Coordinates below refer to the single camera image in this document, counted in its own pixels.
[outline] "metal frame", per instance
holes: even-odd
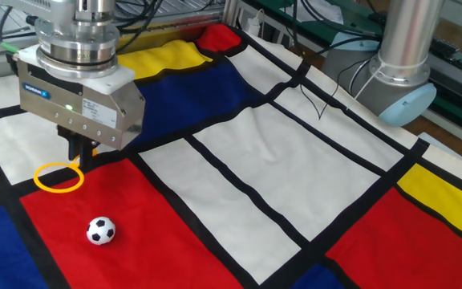
[[[232,24],[230,24],[232,26],[235,25],[235,22],[236,22],[237,18],[240,19],[240,23],[244,22],[244,21],[242,21],[244,11],[247,11],[248,13],[251,13],[252,15],[256,15],[257,12],[258,12],[258,9],[252,7],[251,5],[249,5],[249,4],[247,4],[247,3],[243,2],[243,1],[239,1],[238,5],[237,5],[237,8],[238,8],[238,13],[234,17],[234,19],[232,21]],[[273,18],[269,17],[268,15],[265,15],[265,22],[267,24],[269,24],[270,26],[272,26],[273,28],[275,28],[277,31],[279,31],[279,34],[278,34],[278,36],[276,38],[276,43],[277,44],[280,44],[282,42],[282,39],[285,37],[285,35],[290,37],[290,34],[288,33],[288,30],[287,30],[286,26],[282,25],[281,23],[279,23],[278,21],[276,21]],[[310,48],[312,51],[320,51],[321,49],[323,49],[323,47],[319,46],[318,44],[315,44],[314,42],[310,41],[309,39],[307,39],[304,36],[297,35],[297,39],[302,45],[304,45],[305,47]]]

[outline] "blue square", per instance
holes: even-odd
[[[0,207],[0,288],[47,288],[3,207]]]

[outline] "robotic arm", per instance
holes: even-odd
[[[122,149],[141,133],[144,98],[118,64],[116,0],[0,0],[37,16],[39,45],[20,50],[21,108],[53,121],[69,159],[105,144]]]

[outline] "yellow ring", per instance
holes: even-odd
[[[47,169],[49,167],[56,166],[56,165],[64,165],[64,166],[68,167],[69,169],[72,169],[73,171],[75,171],[79,176],[78,183],[76,185],[72,186],[71,188],[53,189],[53,188],[45,186],[42,182],[40,182],[39,173],[42,172],[44,169]],[[79,189],[79,187],[85,181],[85,176],[83,175],[81,170],[78,169],[78,167],[76,167],[76,166],[74,166],[72,164],[69,165],[69,164],[66,164],[66,163],[52,163],[52,164],[43,165],[40,168],[38,168],[37,171],[35,172],[35,175],[33,176],[33,181],[40,189],[45,190],[46,192],[49,192],[49,193],[70,193],[72,191],[75,191],[75,190]]]

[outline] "white patch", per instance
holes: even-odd
[[[186,140],[141,153],[224,249],[262,283],[300,248]]]
[[[117,125],[117,111],[88,99],[83,99],[83,116],[110,128]]]

